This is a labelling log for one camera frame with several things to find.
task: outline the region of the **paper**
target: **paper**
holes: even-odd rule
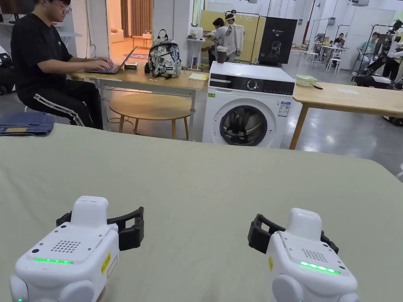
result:
[[[359,95],[358,92],[356,92],[355,90],[350,90],[350,89],[337,89],[337,91],[343,92],[343,93],[348,93],[348,94],[356,94],[356,95]]]
[[[192,73],[189,77],[192,80],[199,80],[199,81],[207,81],[208,74],[201,74],[201,73]]]

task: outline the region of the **control panel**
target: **control panel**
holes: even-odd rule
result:
[[[293,95],[294,85],[294,82],[252,79],[214,73],[210,77],[211,87],[279,95]]]

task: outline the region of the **round wooden table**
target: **round wooden table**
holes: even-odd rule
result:
[[[174,95],[152,93],[135,93],[114,98],[109,108],[120,114],[119,130],[123,131],[125,117],[135,118],[134,132],[137,131],[139,120],[171,120],[172,136],[176,139],[177,119],[185,120],[186,138],[189,139],[187,117],[190,116],[191,100]]]

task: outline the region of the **white stripe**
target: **white stripe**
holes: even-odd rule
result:
[[[63,107],[61,105],[52,103],[51,101],[45,99],[44,97],[40,96],[37,93],[35,94],[35,96],[33,98],[36,99],[38,102],[40,102],[40,103],[42,103],[42,104],[44,104],[44,105],[46,105],[48,107],[51,107],[53,109],[56,109],[58,111],[61,111],[63,113],[68,114],[69,116],[71,116],[73,118],[73,120],[76,122],[76,124],[78,126],[84,126],[84,123],[81,120],[81,118],[79,117],[78,113],[74,112],[73,110],[71,110],[69,108],[66,108],[66,107]]]

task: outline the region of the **black t-shirt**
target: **black t-shirt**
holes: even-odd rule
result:
[[[24,99],[33,97],[40,88],[57,88],[66,80],[65,74],[42,72],[38,63],[67,62],[72,55],[53,25],[47,26],[38,16],[29,14],[18,20],[12,29],[11,57],[17,72],[17,94]]]

